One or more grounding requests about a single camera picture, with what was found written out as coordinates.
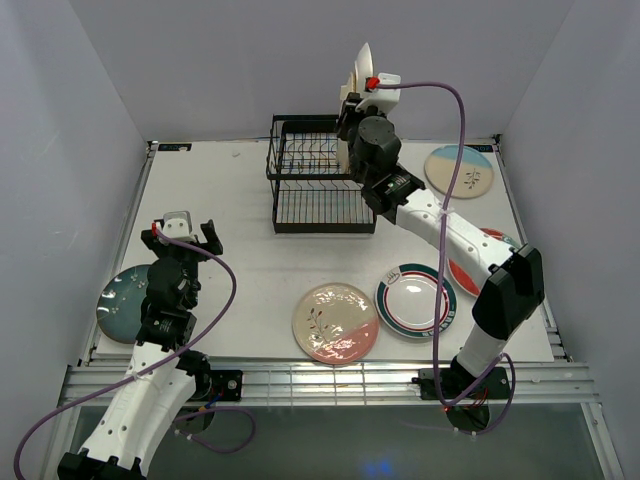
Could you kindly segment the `white rectangular plate black rim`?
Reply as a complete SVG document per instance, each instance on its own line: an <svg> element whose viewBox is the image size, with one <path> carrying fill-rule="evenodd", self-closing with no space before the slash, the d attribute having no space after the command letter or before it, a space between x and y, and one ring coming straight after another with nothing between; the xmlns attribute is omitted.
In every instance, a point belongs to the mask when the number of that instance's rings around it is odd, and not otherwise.
<svg viewBox="0 0 640 480"><path fill-rule="evenodd" d="M374 76L374 66L370 45L366 42L359 50L354 62L354 91L363 93L367 80Z"/></svg>

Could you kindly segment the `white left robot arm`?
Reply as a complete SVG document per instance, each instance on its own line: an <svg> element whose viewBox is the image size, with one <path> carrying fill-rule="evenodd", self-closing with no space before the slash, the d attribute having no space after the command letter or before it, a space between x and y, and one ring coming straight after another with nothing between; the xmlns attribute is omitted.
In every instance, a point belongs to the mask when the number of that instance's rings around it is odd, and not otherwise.
<svg viewBox="0 0 640 480"><path fill-rule="evenodd" d="M187 211L170 212L141 234L157 259L147 272L141 327L126 371L98 426L78 453L65 454L61 479L143 479L182 404L205 397L212 376L203 354L187 350L201 284L198 265L222 252L213 223L200 242Z"/></svg>

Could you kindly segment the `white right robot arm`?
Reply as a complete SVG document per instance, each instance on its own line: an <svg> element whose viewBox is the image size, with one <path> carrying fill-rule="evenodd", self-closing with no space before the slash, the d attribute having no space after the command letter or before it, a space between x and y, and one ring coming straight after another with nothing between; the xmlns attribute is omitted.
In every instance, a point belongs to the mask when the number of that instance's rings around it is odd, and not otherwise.
<svg viewBox="0 0 640 480"><path fill-rule="evenodd" d="M402 143L373 92L349 92L341 101L336 134L347 146L348 172L370 209L452 259L480 287L474 325L445 370L434 371L440 399L474 397L505 358L504 348L545 298L542 256L525 244L498 241L437 200L423 181L402 167Z"/></svg>

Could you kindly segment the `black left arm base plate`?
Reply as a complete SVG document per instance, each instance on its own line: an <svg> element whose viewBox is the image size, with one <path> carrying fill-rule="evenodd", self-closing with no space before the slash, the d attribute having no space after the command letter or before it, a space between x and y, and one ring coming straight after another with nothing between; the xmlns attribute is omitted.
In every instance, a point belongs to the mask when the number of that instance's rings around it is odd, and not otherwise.
<svg viewBox="0 0 640 480"><path fill-rule="evenodd" d="M243 379L242 370L212 370L204 376L203 393L199 399L206 404L238 402L242 398Z"/></svg>

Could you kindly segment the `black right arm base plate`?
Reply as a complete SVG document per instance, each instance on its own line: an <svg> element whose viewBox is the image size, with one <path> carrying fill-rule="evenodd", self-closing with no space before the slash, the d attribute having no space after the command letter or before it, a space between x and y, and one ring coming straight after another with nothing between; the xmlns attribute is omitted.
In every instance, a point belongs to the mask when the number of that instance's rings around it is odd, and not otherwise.
<svg viewBox="0 0 640 480"><path fill-rule="evenodd" d="M420 369L416 377L411 379L411 383L420 389L422 400L437 400L435 378L431 369ZM445 399L451 401L460 395L469 385L471 380L464 379L456 372L451 372L449 368L440 370L440 386ZM467 399L472 399L479 395L481 398L489 400L506 400L510 394L510 383L507 372L502 367L495 367L470 393Z"/></svg>

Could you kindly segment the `woven bamboo square tray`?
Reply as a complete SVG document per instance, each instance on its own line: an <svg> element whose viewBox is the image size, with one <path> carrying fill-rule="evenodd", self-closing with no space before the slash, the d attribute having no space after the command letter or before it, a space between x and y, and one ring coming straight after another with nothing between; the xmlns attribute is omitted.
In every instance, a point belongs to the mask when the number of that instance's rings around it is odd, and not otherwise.
<svg viewBox="0 0 640 480"><path fill-rule="evenodd" d="M348 160L348 145L345 140L342 139L341 129L344 126L344 116L346 112L346 105L348 97L356 90L356 76L354 72L350 72L347 81L340 87L340 113L338 121L336 123L336 136L337 136L337 150L336 159L339 166L339 172L341 174L347 174L349 169Z"/></svg>

